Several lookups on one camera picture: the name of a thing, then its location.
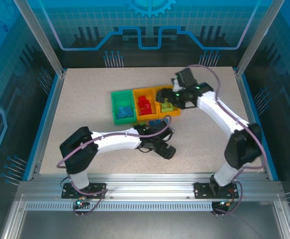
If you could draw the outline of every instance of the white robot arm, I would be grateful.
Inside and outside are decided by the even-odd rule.
[[[88,127],[79,128],[67,140],[60,145],[63,157],[66,157],[78,146],[95,139],[81,150],[73,154],[65,161],[67,173],[71,177],[73,184],[78,189],[84,189],[89,185],[86,169],[92,159],[100,153],[105,153],[119,149],[147,149],[154,151],[164,159],[170,159],[176,153],[176,149],[166,143],[172,135],[173,130],[162,121],[155,126],[136,125],[124,131],[117,132],[90,132]]]
[[[241,119],[220,99],[215,100],[216,93],[207,83],[198,84],[189,68],[176,73],[173,82],[173,89],[161,89],[157,92],[156,101],[164,103],[165,99],[180,109],[199,108],[207,113],[223,130],[228,138],[228,145],[224,152],[226,161],[210,179],[210,187],[214,192],[219,188],[231,183],[238,174],[239,169],[250,164],[261,151],[254,139],[246,130],[228,115],[217,103],[217,101],[229,113],[235,116],[239,122],[247,126],[261,141],[261,128],[258,124],[249,124]],[[193,107],[186,107],[191,102]]]

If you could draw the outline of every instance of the gear graphic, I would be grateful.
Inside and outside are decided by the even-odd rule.
[[[165,10],[171,9],[171,4],[175,4],[175,0],[126,0],[129,10],[134,10],[135,14],[140,13],[142,17],[152,15],[158,16],[165,14]]]
[[[12,0],[0,0],[0,21],[7,24],[14,15],[14,3]]]

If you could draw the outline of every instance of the orange bin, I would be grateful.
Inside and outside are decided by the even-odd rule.
[[[160,89],[162,89],[162,88],[171,88],[171,89],[172,89],[172,88],[173,88],[173,85],[157,86],[157,87],[155,87],[155,91],[156,91],[156,93],[157,93]],[[163,118],[163,117],[165,117],[165,116],[167,116],[167,115],[170,115],[170,116],[179,116],[179,115],[180,115],[181,110],[180,110],[179,108],[177,108],[177,107],[173,107],[174,110],[173,110],[173,111],[170,111],[170,112],[161,112],[161,108],[162,108],[161,103],[156,102],[156,101],[155,101],[155,103],[156,103],[156,105],[157,105],[157,112],[158,112],[158,117],[159,117],[159,118]]]
[[[152,88],[140,88],[140,89],[134,89],[133,90],[134,95],[134,101],[135,101],[135,109],[136,109],[136,115],[137,120],[155,120],[159,118],[158,112],[160,111],[158,109],[158,105],[156,104],[156,89],[155,87]],[[152,114],[150,115],[140,115],[140,108],[138,105],[138,98],[141,96],[145,96],[147,100],[149,100],[150,107]]]

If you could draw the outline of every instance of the green bin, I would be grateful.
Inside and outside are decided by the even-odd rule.
[[[115,124],[123,124],[123,123],[134,123],[137,121],[136,111],[135,111],[135,103],[134,103],[134,96],[133,91],[116,91],[111,93],[111,104],[113,109],[113,119]],[[118,108],[129,106],[134,116],[118,119]]]

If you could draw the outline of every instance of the mounting plate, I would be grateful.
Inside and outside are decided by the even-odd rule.
[[[218,195],[215,196],[209,187],[209,183],[195,183],[193,185],[194,198],[196,199],[231,199],[232,195],[229,189],[234,192],[234,198],[239,198],[239,193],[236,184],[230,183],[219,190]]]
[[[90,183],[89,190],[86,193],[96,193],[106,189],[105,183]],[[83,196],[82,194],[78,193],[71,185],[71,183],[65,183],[63,185],[63,191],[61,198],[63,199],[78,199],[79,197]],[[100,199],[102,194],[97,194],[94,196],[86,196],[87,199]]]

